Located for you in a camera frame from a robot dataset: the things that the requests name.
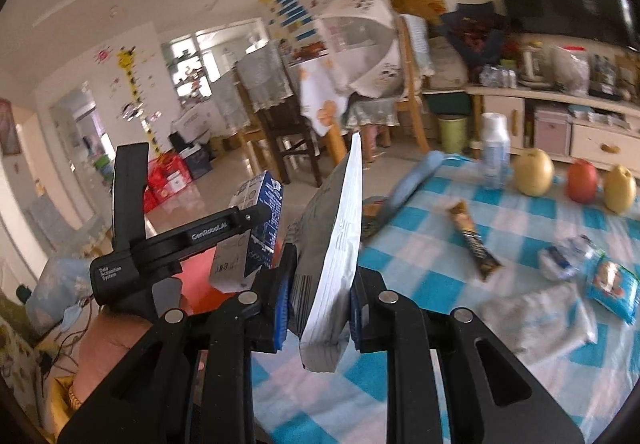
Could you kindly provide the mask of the yellow sleeved left forearm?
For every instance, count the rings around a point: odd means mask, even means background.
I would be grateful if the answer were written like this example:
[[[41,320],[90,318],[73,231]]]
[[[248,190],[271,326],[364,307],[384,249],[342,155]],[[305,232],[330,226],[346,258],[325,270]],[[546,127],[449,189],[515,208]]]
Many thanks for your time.
[[[56,377],[50,391],[49,407],[53,427],[60,433],[81,406],[73,390],[74,376]]]

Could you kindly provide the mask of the person's left hand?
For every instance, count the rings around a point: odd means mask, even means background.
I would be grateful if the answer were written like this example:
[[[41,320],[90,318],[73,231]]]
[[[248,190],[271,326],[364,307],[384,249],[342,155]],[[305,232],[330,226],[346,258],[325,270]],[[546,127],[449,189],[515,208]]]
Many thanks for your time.
[[[80,342],[73,399],[83,403],[151,328],[149,320],[104,308]]]

